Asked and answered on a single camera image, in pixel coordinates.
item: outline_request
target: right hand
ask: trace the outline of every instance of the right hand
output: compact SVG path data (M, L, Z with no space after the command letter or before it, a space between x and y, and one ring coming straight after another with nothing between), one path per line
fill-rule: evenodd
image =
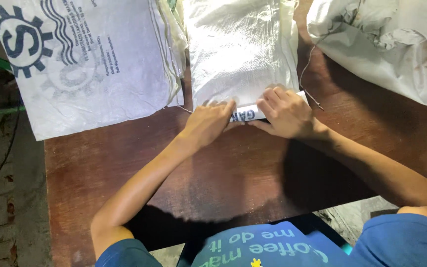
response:
M313 138L320 124L307 103L291 90L284 91L280 87L267 88L263 93L263 99L258 99L256 105L271 124L250 121L248 125L272 135L284 138Z

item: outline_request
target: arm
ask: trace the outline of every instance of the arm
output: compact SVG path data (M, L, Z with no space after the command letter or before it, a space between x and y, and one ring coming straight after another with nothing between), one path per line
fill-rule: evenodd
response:
M250 125L302 140L347 166L375 192L399 206L399 213L427 217L427 179L419 173L329 129L291 91L268 88L257 105L271 124L253 121Z
M187 120L185 129L106 201L93 217L90 227L97 259L112 244L134 238L123 225L148 203L176 167L213 142L223 131L237 125L229 124L226 128L234 109L234 101L227 105L197 107Z

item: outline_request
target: left hand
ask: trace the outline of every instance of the left hand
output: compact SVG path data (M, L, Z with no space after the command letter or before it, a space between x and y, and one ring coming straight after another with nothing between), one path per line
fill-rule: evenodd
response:
M244 122L228 123L235 107L234 100L230 100L228 104L198 106L179 137L187 140L197 150L209 145L224 131L245 125Z

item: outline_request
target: yellow graphic on shirt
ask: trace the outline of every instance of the yellow graphic on shirt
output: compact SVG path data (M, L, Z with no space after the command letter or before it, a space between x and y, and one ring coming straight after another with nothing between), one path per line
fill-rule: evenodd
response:
M257 260L256 258L254 258L251 264L252 264L252 267L262 267L260 259Z

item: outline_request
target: person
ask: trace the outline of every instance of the person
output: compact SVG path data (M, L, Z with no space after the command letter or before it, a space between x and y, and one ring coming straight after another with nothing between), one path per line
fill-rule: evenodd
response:
M250 121L248 125L296 138L335 158L399 206L398 214L366 222L350 255L324 234L304 234L290 222L232 228L208 238L192 267L427 267L425 177L331 130L314 118L307 103L292 91L268 88L257 105L270 124ZM91 224L96 267L161 266L123 224L140 211L182 161L236 126L228 124L234 108L234 101L197 107L185 129L102 206Z

